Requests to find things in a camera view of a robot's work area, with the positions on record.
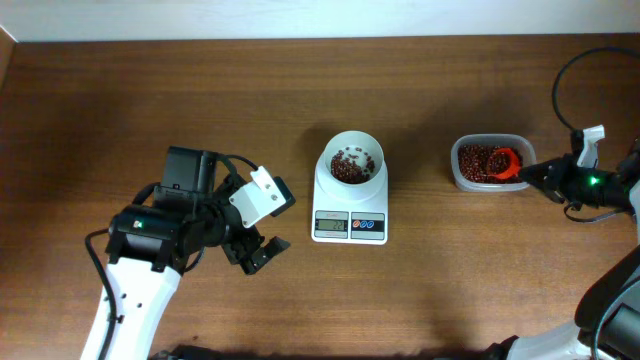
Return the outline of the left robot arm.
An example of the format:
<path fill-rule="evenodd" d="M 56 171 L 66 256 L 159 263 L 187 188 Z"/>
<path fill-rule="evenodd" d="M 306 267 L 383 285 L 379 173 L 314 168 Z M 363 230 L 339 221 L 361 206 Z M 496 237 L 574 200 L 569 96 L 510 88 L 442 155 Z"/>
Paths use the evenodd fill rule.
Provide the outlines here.
<path fill-rule="evenodd" d="M 206 249 L 219 247 L 232 265 L 257 273 L 289 242 L 262 236 L 256 225 L 295 198 L 285 182 L 254 166 L 243 179 L 234 156 L 172 146 L 160 181 L 139 191 L 103 229 L 107 262 L 85 247 L 102 283 L 84 346 L 85 359 L 144 359 L 183 275 Z"/>

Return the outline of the orange measuring scoop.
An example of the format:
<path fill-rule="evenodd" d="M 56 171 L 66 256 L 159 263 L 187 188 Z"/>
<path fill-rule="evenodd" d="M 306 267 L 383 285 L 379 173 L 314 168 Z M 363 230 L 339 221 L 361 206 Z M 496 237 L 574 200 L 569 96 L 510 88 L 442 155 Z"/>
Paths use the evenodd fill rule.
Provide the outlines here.
<path fill-rule="evenodd" d="M 516 176 L 522 168 L 518 154 L 512 148 L 498 148 L 491 153 L 486 163 L 489 177 L 507 180 Z"/>

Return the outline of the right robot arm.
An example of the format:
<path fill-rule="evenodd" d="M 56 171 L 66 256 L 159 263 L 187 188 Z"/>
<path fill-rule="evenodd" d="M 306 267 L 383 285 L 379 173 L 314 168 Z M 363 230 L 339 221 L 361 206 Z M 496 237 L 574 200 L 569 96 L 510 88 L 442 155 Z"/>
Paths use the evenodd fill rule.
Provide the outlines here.
<path fill-rule="evenodd" d="M 562 205 L 580 225 L 582 207 L 602 208 L 603 217 L 639 215 L 639 146 L 613 172 L 597 169 L 595 145 L 523 168 L 519 176 Z M 486 359 L 636 359 L 639 356 L 639 249 L 617 249 L 618 230 L 568 234 L 539 231 L 541 245 L 516 251 L 511 280 L 530 280 L 539 300 L 583 286 L 572 318 L 539 334 L 513 336 L 491 345 Z"/>

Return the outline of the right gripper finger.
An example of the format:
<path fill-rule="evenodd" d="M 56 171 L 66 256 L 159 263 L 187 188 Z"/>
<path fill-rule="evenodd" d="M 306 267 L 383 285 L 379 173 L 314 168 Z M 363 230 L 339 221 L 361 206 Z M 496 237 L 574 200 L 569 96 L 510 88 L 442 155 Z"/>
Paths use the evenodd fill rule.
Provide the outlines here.
<path fill-rule="evenodd" d="M 548 175 L 519 175 L 518 177 L 523 181 L 533 186 L 541 192 L 546 192 L 548 187 L 546 185 L 546 179 Z"/>
<path fill-rule="evenodd" d="M 519 175 L 548 175 L 558 167 L 562 167 L 563 163 L 563 158 L 554 158 L 542 163 L 522 167 L 519 170 Z"/>

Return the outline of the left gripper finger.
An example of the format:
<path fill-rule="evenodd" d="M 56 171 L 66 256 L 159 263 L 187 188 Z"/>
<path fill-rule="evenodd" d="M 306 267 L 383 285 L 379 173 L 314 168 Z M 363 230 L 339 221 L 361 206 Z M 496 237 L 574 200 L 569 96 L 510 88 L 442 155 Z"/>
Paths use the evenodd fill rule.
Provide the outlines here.
<path fill-rule="evenodd" d="M 265 237 L 255 227 L 232 229 L 229 231 L 221 248 L 231 265 L 238 265 L 256 252 Z"/>
<path fill-rule="evenodd" d="M 259 247 L 242 261 L 244 274 L 256 274 L 273 258 L 287 250 L 290 246 L 291 244 L 288 241 L 280 237 L 273 237 L 265 246 Z"/>

